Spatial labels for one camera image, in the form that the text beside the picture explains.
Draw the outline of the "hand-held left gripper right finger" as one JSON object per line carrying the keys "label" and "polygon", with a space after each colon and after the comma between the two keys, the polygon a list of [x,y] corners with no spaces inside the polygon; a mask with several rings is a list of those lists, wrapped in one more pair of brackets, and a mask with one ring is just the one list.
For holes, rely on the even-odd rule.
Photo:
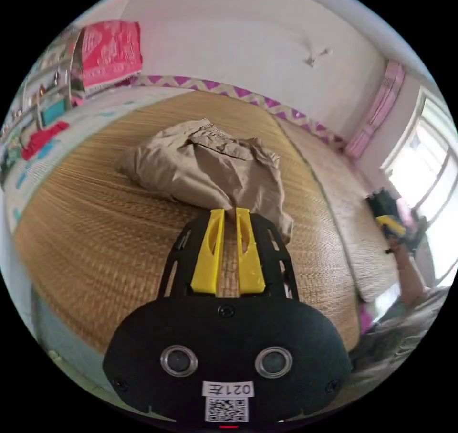
{"label": "hand-held left gripper right finger", "polygon": [[236,208],[236,232],[239,293],[262,294],[266,284],[248,209]]}

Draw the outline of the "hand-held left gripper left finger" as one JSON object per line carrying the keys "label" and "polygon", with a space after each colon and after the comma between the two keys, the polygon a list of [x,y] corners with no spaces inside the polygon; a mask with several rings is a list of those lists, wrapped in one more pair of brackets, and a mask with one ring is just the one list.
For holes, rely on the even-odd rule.
{"label": "hand-held left gripper left finger", "polygon": [[225,211],[213,209],[205,228],[190,287],[195,294],[216,294],[222,272]]}

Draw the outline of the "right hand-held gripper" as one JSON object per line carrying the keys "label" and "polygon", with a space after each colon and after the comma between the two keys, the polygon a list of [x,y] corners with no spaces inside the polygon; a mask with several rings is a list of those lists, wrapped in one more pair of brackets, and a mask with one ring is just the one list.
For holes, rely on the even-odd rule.
{"label": "right hand-held gripper", "polygon": [[388,190],[380,188],[368,195],[365,201],[386,238],[405,236],[406,228],[397,220],[397,201]]}

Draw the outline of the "person's right hand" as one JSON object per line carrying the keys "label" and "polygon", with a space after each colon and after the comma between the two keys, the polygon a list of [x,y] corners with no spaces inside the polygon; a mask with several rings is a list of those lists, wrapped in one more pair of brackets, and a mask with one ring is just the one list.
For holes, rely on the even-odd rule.
{"label": "person's right hand", "polygon": [[392,254],[397,264],[406,264],[411,261],[408,246],[395,236],[388,237],[388,254]]}

